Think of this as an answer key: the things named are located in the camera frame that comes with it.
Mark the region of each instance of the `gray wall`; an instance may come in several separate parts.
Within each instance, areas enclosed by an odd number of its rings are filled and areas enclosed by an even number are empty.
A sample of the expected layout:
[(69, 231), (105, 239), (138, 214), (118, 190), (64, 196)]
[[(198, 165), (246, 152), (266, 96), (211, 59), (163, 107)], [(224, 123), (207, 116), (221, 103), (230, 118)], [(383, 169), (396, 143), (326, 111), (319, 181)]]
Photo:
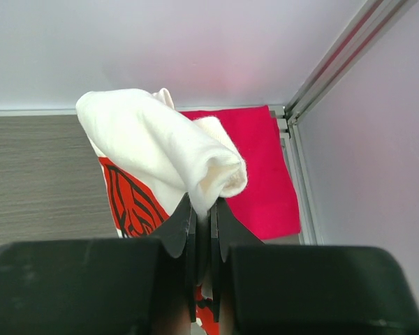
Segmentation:
[(419, 301), (419, 2), (300, 132), (324, 241), (388, 249)]
[(78, 118), (0, 117), (0, 244), (116, 236)]
[(131, 87), (181, 107), (282, 103), (364, 2), (0, 0), (0, 110)]

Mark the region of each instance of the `red fabric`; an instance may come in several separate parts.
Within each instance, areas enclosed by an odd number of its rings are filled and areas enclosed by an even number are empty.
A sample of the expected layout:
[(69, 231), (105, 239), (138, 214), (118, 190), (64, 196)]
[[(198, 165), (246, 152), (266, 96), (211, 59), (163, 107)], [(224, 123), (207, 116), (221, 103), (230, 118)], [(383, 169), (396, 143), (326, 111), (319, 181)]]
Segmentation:
[(211, 310), (212, 300), (202, 296), (202, 288), (196, 290), (196, 317), (202, 321), (202, 329), (208, 335), (219, 335), (219, 324), (214, 322), (214, 314)]
[(151, 234), (169, 218), (149, 187), (117, 167), (107, 157), (99, 157), (113, 221), (123, 237)]
[(183, 115), (191, 120), (217, 117), (247, 162), (247, 187), (227, 199), (236, 218), (260, 239), (299, 233), (296, 193), (284, 162), (278, 125), (268, 107)]

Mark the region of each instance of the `pink towel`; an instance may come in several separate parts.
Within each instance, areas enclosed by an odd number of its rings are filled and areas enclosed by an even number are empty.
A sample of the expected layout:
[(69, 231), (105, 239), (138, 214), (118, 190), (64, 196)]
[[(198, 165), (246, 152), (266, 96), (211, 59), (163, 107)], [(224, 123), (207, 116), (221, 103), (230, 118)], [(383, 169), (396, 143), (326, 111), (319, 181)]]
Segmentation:
[(185, 112), (191, 120), (215, 116), (247, 162), (245, 190), (227, 202), (236, 218), (260, 239), (300, 232), (295, 189), (288, 174), (276, 120), (267, 106)]

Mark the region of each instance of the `folded white cloth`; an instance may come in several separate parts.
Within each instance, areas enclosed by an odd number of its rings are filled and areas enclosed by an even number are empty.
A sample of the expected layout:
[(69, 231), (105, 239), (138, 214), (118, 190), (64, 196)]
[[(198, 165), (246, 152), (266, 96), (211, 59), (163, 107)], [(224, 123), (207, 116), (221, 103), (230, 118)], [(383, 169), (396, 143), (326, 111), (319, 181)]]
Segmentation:
[(96, 155), (149, 187), (168, 215), (188, 192), (204, 218), (219, 196), (247, 185), (245, 161), (219, 120), (188, 120), (167, 89), (89, 92), (76, 110)]

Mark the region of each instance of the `white wall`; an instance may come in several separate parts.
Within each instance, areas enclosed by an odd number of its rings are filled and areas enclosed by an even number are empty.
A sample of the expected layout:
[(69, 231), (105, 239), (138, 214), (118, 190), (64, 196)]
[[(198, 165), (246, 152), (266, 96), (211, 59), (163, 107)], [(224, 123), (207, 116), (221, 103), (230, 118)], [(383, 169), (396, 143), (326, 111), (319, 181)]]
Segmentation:
[(0, 0), (0, 110), (167, 87), (176, 105), (288, 101), (365, 0)]
[(300, 132), (325, 243), (388, 249), (419, 301), (419, 2)]

